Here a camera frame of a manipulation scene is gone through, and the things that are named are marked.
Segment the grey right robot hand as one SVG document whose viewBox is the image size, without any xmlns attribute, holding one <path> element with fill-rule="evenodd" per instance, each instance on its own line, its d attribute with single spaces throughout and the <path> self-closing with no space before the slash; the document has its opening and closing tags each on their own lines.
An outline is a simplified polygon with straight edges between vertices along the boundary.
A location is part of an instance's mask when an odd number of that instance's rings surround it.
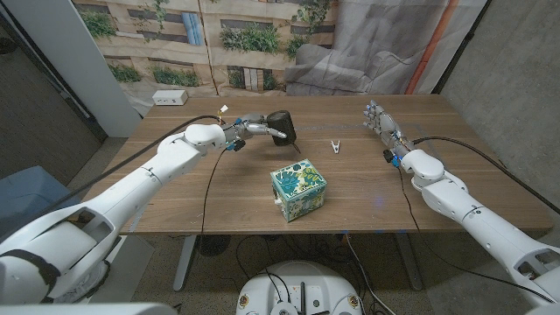
<svg viewBox="0 0 560 315">
<path fill-rule="evenodd" d="M 393 117 L 377 102 L 371 100 L 363 114 L 367 118 L 364 125 L 378 135 L 396 155 L 404 156 L 416 148 L 402 133 Z"/>
</svg>

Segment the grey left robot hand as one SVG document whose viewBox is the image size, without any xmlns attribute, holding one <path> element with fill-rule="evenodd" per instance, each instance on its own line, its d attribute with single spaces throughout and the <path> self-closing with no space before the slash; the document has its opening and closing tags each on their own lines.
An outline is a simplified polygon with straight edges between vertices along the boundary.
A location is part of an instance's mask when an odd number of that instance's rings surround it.
<svg viewBox="0 0 560 315">
<path fill-rule="evenodd" d="M 269 127 L 263 115 L 255 113 L 247 114 L 238 118 L 235 122 L 222 125 L 221 127 L 228 142 L 246 140 L 257 135 L 270 135 L 279 138 L 287 137 L 284 132 Z"/>
</svg>

